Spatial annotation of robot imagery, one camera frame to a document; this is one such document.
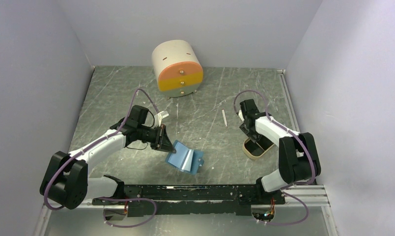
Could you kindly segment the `blue leather card holder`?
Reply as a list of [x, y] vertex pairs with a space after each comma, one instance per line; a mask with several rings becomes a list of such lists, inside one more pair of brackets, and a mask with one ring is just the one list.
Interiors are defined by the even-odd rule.
[[165, 162], [177, 170], [195, 175], [204, 165], [203, 151], [190, 149], [178, 140], [174, 142], [174, 148], [176, 153], [169, 153]]

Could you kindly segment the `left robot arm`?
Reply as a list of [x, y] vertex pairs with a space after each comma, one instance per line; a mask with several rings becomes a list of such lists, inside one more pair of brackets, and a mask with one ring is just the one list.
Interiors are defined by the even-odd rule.
[[89, 179], [89, 174], [101, 161], [135, 141], [149, 144], [156, 151], [176, 152], [164, 124], [145, 125], [148, 114], [148, 108], [135, 105], [127, 117], [93, 142], [69, 153], [54, 153], [39, 189], [44, 204], [58, 210], [75, 209], [88, 199], [104, 198], [114, 205], [123, 202], [126, 193], [122, 180], [110, 175]]

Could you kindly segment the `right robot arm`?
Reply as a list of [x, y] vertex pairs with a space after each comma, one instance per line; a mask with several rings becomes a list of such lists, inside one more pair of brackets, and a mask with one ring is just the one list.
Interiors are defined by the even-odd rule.
[[243, 122], [240, 129], [247, 136], [242, 149], [250, 159], [257, 160], [271, 147], [278, 147], [277, 169], [256, 181], [260, 187], [255, 189], [254, 197], [259, 203], [267, 203], [274, 191], [303, 180], [314, 181], [321, 174], [311, 133], [300, 133], [282, 125], [269, 113], [260, 112], [253, 99], [240, 102], [238, 116]]

